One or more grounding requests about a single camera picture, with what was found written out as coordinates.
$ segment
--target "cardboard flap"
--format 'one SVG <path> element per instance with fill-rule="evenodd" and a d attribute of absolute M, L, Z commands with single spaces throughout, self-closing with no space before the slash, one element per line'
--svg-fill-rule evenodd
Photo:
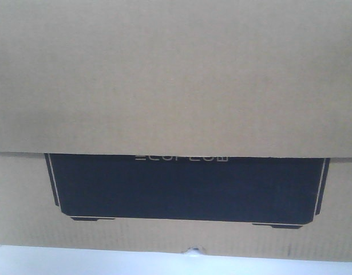
<path fill-rule="evenodd" d="M 0 151 L 352 157 L 352 1 L 0 1 Z"/>

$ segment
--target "brown cardboard surface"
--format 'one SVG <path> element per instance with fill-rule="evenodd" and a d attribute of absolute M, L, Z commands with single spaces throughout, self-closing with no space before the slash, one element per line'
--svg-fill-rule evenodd
<path fill-rule="evenodd" d="M 352 261 L 352 159 L 332 159 L 321 213 L 300 229 L 243 222 L 73 221 L 55 206 L 43 154 L 0 153 L 0 244 Z"/>
<path fill-rule="evenodd" d="M 352 157 L 352 1 L 0 0 L 0 151 Z"/>

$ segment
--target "white surface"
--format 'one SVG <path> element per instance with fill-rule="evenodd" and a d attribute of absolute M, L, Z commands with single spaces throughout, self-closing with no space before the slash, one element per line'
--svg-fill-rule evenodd
<path fill-rule="evenodd" d="M 318 262 L 106 250 L 0 246 L 0 275 L 352 275 L 352 262 Z"/>

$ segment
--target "cardboard box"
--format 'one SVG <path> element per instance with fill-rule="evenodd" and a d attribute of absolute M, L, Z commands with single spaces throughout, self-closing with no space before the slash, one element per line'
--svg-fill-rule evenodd
<path fill-rule="evenodd" d="M 73 221 L 43 153 L 331 163 L 289 230 Z M 0 1 L 0 243 L 352 261 L 352 1 Z"/>

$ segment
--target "black rectangle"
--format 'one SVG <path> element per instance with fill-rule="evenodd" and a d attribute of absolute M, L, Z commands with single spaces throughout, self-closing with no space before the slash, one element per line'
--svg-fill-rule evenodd
<path fill-rule="evenodd" d="M 272 225 L 304 225 L 313 220 L 329 164 L 328 159 L 290 158 L 69 154 L 46 154 L 46 158 L 61 211 L 75 219 Z"/>

